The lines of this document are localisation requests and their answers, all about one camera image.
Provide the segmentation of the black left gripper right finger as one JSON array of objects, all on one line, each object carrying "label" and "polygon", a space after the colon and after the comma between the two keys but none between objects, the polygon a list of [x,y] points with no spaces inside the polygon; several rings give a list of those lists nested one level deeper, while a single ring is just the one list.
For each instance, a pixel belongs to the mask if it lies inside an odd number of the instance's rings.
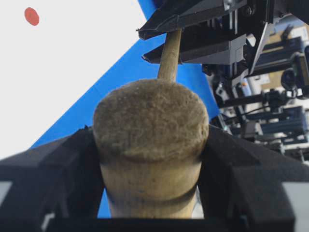
[{"label": "black left gripper right finger", "polygon": [[210,126],[198,180],[205,218],[239,221],[235,231],[306,232],[309,168]]}]

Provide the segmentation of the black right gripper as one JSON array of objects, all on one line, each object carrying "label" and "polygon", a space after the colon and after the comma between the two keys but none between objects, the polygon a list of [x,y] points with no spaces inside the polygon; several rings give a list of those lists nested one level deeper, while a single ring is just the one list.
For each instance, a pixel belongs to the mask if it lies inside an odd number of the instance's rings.
[{"label": "black right gripper", "polygon": [[[138,29],[139,38],[147,40],[158,35],[190,27],[225,16],[241,7],[240,0],[166,0]],[[225,83],[237,84],[253,74],[275,24],[288,15],[309,22],[307,0],[249,0],[235,11],[241,36],[215,38],[184,35],[181,38],[179,64],[203,64],[208,76],[217,75]],[[246,40],[253,36],[255,44]]]}]

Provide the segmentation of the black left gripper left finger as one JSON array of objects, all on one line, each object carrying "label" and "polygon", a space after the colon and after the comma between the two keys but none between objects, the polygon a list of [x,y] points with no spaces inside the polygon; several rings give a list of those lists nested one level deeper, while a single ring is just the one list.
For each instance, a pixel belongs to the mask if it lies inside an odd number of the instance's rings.
[{"label": "black left gripper left finger", "polygon": [[0,229],[44,232],[53,219],[95,219],[104,184],[91,127],[0,162]]}]

